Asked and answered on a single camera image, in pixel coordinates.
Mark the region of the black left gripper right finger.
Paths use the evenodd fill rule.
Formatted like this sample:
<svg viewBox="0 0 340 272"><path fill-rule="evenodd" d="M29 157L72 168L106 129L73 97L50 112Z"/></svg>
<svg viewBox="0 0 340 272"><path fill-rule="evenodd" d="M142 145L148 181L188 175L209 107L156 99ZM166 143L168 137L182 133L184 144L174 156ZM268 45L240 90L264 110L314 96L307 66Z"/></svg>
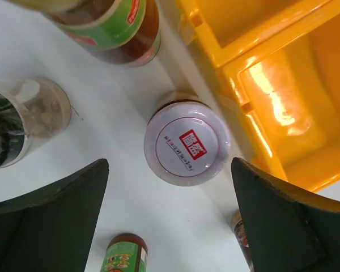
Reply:
<svg viewBox="0 0 340 272"><path fill-rule="evenodd" d="M255 271L340 271L340 201L241 158L231 173Z"/></svg>

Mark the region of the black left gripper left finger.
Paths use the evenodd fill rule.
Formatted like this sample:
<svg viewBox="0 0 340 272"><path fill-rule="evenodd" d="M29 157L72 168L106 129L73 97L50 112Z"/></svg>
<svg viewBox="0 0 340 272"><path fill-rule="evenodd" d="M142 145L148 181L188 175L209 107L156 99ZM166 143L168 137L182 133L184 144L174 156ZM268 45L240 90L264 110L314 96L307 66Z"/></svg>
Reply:
<svg viewBox="0 0 340 272"><path fill-rule="evenodd" d="M0 202L0 271L84 271L108 175L98 159Z"/></svg>

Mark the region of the small black-lid spice jar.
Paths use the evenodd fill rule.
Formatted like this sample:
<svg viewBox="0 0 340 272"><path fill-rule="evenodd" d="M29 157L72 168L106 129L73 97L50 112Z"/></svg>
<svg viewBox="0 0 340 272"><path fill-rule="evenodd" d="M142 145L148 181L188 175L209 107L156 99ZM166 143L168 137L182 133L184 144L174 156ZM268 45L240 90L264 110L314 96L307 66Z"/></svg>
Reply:
<svg viewBox="0 0 340 272"><path fill-rule="evenodd" d="M250 247L245 233L243 219L239 210L236 211L231 218L231 230L237 239L250 271L254 271Z"/></svg>

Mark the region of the tall red sauce bottle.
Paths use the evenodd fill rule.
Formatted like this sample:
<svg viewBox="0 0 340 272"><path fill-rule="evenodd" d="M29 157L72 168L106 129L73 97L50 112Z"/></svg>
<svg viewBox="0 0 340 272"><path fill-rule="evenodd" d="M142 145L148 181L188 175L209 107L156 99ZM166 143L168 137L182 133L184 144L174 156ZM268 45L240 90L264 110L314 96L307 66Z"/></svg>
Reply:
<svg viewBox="0 0 340 272"><path fill-rule="evenodd" d="M142 66L160 47L159 12L152 0L13 1L37 11L99 60Z"/></svg>

